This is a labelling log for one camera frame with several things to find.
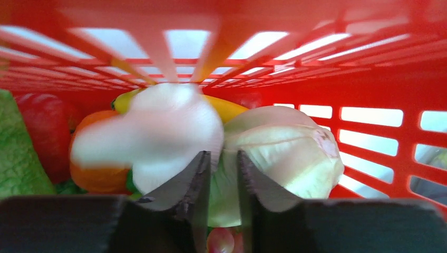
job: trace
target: basket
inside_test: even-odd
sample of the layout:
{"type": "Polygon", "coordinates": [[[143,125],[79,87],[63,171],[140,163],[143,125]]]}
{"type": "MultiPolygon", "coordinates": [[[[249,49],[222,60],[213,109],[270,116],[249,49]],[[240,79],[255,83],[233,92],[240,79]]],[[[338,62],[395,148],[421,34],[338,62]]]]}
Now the basket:
{"type": "Polygon", "coordinates": [[[332,198],[421,198],[447,215],[447,170],[429,165],[447,148],[446,25],[442,0],[6,0],[0,88],[84,115],[158,82],[294,107],[338,140],[332,198]]]}

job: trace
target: yellow vegetable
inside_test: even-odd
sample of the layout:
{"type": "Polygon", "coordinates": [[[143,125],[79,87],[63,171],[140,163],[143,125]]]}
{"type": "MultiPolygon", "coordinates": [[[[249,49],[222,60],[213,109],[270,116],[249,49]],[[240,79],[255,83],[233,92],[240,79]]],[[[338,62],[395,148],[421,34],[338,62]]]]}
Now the yellow vegetable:
{"type": "MultiPolygon", "coordinates": [[[[111,104],[112,108],[117,112],[123,114],[126,113],[129,109],[130,101],[132,98],[138,93],[142,92],[145,89],[136,89],[127,93],[123,93],[119,95],[111,104]]],[[[203,95],[212,107],[217,111],[223,123],[226,123],[236,117],[237,115],[245,112],[248,108],[235,104],[223,99],[218,99],[213,96],[203,95]]]]}

